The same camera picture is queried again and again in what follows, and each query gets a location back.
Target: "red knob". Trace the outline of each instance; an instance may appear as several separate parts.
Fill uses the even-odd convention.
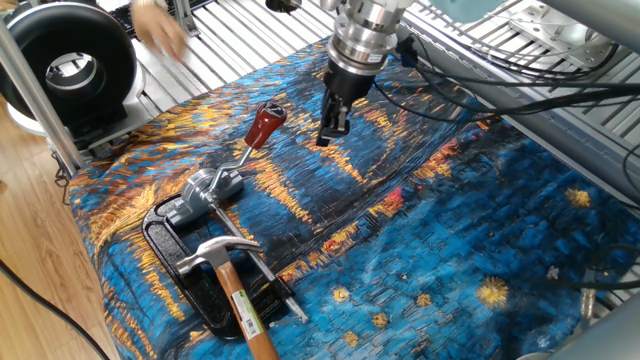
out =
[[[268,102],[262,104],[256,113],[256,119],[244,138],[247,145],[260,149],[269,136],[287,120],[287,110],[282,106]]]

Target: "toggle clamp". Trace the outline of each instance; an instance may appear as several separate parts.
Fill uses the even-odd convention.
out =
[[[240,229],[220,207],[220,203],[244,188],[244,180],[237,170],[247,162],[253,150],[264,145],[286,118],[287,112],[280,105],[271,102],[261,105],[245,137],[247,148],[238,160],[225,162],[217,169],[199,170],[185,182],[180,194],[154,206],[143,222],[145,239],[185,298],[200,313],[205,325],[221,338],[237,338],[243,334],[239,323],[235,321],[234,308],[217,279],[206,276],[200,267],[190,266],[190,271],[185,270],[184,261],[193,254],[177,234],[196,219],[213,211],[233,237],[243,238]],[[271,271],[257,252],[246,251],[246,254],[268,281],[268,286],[251,298],[261,320],[266,323],[267,318],[275,314],[281,305],[286,305],[294,314],[293,319],[306,323],[309,318],[293,298],[294,293],[287,284]],[[282,325],[288,322],[289,320],[280,320],[271,324]]]

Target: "hammer handle label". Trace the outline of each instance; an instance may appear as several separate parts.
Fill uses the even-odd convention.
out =
[[[253,309],[247,293],[244,290],[236,291],[231,295],[231,298],[236,304],[236,309],[238,309],[240,319],[242,319],[240,324],[244,329],[247,340],[250,340],[256,335],[262,334],[264,332],[262,323],[260,322],[256,311]]]

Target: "claw hammer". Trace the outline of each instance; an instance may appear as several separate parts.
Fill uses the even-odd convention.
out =
[[[253,358],[256,360],[279,360],[280,356],[273,346],[260,316],[251,305],[238,273],[231,263],[228,254],[228,251],[231,250],[262,252],[262,247],[240,237],[219,236],[200,244],[194,255],[180,260],[176,267],[181,275],[186,275],[194,267],[209,263],[215,269],[216,276],[233,307],[233,312],[240,323],[242,334],[247,340]]]

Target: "patterned fabric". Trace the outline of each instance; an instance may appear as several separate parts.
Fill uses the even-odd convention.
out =
[[[426,121],[374,92],[354,104],[352,134],[314,146],[324,54],[312,45],[181,104],[72,180],[122,358],[250,358],[203,327],[141,224],[199,168],[237,158],[269,99],[289,120],[225,206],[311,318],[269,330],[283,359],[514,359],[562,341],[579,293],[547,273],[579,280],[598,247],[637,242],[637,220],[508,124]],[[472,120],[396,62],[378,81],[406,106]],[[203,217],[183,235],[193,250],[223,233]],[[262,286],[246,256],[234,262],[251,291]]]

